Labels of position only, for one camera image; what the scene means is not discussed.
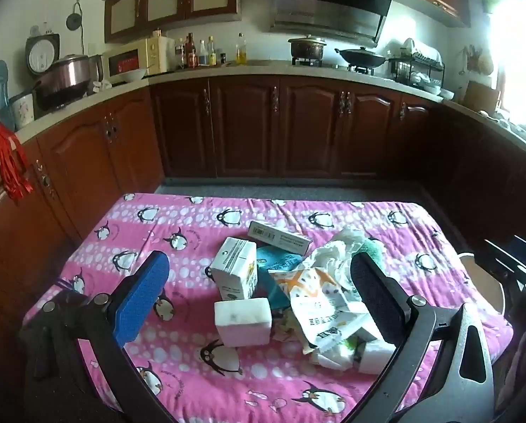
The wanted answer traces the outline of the green scrubbing cloth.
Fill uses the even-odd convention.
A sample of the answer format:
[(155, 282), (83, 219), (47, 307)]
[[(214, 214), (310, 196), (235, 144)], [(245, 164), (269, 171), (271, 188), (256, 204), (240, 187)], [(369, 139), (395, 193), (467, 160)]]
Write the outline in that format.
[(384, 245), (381, 241), (375, 238), (367, 238), (364, 240), (357, 253), (367, 254), (373, 261), (381, 261), (383, 258)]

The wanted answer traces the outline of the white star snack bag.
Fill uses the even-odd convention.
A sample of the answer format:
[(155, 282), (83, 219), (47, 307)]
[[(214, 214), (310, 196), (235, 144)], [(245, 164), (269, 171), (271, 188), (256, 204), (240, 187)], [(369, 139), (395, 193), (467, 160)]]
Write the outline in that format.
[(356, 334), (372, 317), (361, 295), (347, 291), (325, 271), (303, 268), (277, 278), (311, 349), (326, 351)]

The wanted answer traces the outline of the white plastic wrapper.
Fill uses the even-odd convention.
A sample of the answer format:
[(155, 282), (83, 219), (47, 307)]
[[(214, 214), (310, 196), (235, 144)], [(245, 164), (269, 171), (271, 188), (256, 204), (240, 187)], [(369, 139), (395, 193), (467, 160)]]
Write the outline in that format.
[(366, 235), (362, 228), (345, 227), (325, 245), (314, 250), (307, 258), (307, 264), (310, 268), (325, 271), (340, 287), (355, 292), (351, 262), (365, 241)]

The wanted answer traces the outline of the white green plastic bag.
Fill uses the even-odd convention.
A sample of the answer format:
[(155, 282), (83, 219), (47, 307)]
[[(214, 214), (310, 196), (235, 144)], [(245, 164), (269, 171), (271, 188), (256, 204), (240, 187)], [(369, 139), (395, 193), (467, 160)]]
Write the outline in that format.
[(315, 366), (320, 366), (325, 369), (346, 372), (354, 368), (357, 347), (361, 343), (361, 338), (354, 335), (326, 351), (316, 349), (310, 355), (310, 362)]

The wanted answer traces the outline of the white milk carton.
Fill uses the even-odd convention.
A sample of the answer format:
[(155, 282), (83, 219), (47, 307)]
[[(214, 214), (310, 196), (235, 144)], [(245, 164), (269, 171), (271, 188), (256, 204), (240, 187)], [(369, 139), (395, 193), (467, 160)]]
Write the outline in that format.
[(249, 299), (258, 283), (256, 244), (226, 238), (209, 268), (224, 301)]

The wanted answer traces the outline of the white foam block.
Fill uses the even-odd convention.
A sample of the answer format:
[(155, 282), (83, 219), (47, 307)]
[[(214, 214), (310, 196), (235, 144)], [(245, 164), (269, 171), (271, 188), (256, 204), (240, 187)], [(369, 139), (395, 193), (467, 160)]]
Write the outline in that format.
[(214, 324), (228, 348), (264, 346), (271, 341), (271, 307), (266, 298), (216, 302)]

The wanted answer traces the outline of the blue snack bag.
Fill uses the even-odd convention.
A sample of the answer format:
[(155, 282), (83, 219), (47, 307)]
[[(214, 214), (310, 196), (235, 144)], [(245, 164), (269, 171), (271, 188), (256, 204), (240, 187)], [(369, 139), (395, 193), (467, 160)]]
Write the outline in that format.
[(266, 297), (271, 311), (284, 310), (290, 306), (290, 299), (279, 287), (277, 278), (294, 270), (303, 257), (280, 248), (264, 245), (256, 250), (258, 283), (255, 294)]

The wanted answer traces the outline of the long grey white box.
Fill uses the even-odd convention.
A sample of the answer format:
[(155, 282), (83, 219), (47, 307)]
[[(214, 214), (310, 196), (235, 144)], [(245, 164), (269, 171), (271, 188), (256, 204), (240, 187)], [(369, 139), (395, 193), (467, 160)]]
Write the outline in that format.
[(261, 221), (250, 222), (248, 237), (298, 255), (305, 255), (313, 242), (303, 235)]

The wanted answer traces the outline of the small white box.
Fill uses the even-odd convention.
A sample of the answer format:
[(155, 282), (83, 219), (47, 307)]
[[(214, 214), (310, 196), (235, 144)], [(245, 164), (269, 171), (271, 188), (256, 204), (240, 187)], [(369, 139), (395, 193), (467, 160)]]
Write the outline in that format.
[(384, 340), (377, 339), (374, 341), (361, 344), (358, 348), (358, 371), (368, 375), (379, 375), (392, 355), (396, 347)]

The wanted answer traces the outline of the white round trash bin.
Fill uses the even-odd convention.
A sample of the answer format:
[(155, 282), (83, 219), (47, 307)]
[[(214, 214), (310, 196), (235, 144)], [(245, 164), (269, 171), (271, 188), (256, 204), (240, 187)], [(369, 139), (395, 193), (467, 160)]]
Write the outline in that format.
[(506, 298), (505, 291), (494, 277), (487, 273), (480, 265), (476, 264), (474, 254), (463, 252), (459, 254), (459, 259), (467, 271), (467, 275), (482, 296), (492, 307), (501, 315), (505, 314)]

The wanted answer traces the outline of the round kitchen scale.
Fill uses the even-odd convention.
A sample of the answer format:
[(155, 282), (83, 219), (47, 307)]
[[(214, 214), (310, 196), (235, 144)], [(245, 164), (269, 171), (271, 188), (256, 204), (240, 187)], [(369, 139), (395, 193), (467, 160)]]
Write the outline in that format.
[(59, 59), (60, 35), (55, 32), (29, 37), (25, 42), (25, 65), (33, 78), (44, 74)]

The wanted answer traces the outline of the pink penguin tablecloth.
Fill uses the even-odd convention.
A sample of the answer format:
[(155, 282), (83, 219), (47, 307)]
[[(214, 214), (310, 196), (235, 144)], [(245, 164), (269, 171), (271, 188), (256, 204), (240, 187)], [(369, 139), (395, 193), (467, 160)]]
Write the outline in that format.
[(29, 310), (33, 422), (490, 422), (513, 329), (411, 202), (130, 193)]

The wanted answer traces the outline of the dark wooden base cabinets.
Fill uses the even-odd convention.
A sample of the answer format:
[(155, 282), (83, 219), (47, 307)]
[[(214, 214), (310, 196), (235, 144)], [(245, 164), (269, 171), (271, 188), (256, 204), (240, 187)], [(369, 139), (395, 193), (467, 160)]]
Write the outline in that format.
[(19, 201), (0, 177), (0, 311), (18, 320), (96, 221), (163, 178), (389, 178), (431, 195), (469, 245), (526, 239), (526, 142), (449, 101), (311, 76), (121, 87), (25, 129)]

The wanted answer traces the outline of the red tassel ornament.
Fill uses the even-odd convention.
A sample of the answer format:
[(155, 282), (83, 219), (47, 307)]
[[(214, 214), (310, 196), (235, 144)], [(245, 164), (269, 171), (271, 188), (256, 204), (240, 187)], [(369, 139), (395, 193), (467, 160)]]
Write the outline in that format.
[(28, 164), (20, 140), (0, 121), (0, 176), (6, 194), (14, 202), (33, 192), (33, 185), (25, 177)]

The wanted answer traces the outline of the white floral mug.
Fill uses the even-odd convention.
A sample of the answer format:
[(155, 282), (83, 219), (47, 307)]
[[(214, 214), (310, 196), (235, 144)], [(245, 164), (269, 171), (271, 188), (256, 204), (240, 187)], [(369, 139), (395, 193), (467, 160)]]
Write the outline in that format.
[(17, 94), (10, 100), (10, 109), (17, 130), (24, 128), (35, 120), (32, 92)]

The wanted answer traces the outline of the silver rice cooker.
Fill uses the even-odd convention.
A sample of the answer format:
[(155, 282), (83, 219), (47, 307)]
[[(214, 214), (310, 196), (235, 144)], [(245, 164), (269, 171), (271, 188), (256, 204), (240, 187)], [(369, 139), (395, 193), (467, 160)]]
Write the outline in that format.
[(60, 108), (86, 94), (91, 82), (88, 55), (67, 55), (53, 62), (35, 82), (37, 106), (42, 111)]

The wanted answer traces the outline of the cream microwave oven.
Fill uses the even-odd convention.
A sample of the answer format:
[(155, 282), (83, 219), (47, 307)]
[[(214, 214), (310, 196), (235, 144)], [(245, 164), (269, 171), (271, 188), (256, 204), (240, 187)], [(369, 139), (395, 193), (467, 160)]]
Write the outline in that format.
[(166, 36), (138, 39), (101, 55), (104, 78), (121, 81), (127, 72), (145, 69), (146, 74), (164, 74), (173, 69), (175, 41)]

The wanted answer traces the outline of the dark sauce bottle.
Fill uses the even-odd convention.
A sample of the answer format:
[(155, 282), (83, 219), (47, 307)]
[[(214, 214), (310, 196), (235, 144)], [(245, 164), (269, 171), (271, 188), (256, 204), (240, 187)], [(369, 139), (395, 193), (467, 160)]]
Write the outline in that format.
[(189, 32), (186, 38), (185, 44), (186, 62), (189, 69), (194, 69), (198, 66), (198, 58), (196, 53), (196, 47), (192, 32)]

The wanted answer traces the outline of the black dish rack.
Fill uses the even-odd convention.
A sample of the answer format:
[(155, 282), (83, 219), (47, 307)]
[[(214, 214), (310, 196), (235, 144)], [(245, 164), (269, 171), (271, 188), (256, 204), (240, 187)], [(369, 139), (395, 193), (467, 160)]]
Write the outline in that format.
[(389, 77), (396, 82), (413, 87), (444, 85), (446, 67), (442, 62), (420, 54), (391, 56), (386, 61)]

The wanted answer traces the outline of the yellow oil bottle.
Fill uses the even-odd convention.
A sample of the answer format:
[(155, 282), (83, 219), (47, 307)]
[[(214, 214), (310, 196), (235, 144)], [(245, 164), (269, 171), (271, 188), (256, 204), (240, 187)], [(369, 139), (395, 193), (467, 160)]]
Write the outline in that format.
[(236, 57), (236, 63), (238, 65), (247, 65), (248, 64), (247, 39), (244, 37), (244, 35), (241, 32), (238, 33), (235, 57)]

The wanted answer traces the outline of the black wok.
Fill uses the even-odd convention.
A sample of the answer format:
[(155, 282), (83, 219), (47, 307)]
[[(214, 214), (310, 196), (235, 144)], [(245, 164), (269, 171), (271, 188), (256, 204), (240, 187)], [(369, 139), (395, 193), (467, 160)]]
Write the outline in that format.
[(359, 49), (334, 49), (334, 51), (341, 56), (349, 65), (355, 67), (363, 67), (367, 69), (376, 69), (380, 67), (386, 61), (386, 58), (382, 55), (367, 51), (361, 47)]

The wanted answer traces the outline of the dark cooking pot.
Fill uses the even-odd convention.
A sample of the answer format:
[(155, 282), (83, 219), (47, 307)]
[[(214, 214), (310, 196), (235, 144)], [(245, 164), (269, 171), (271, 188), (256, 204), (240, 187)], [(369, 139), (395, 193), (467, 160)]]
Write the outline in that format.
[(321, 61), (323, 59), (324, 47), (327, 43), (312, 35), (306, 35), (288, 40), (291, 47), (292, 60)]

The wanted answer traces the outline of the black range hood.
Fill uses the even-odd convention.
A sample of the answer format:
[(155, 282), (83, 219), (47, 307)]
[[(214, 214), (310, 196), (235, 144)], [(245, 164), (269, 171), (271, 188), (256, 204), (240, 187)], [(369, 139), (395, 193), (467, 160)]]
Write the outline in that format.
[(392, 0), (272, 0), (272, 28), (376, 47)]

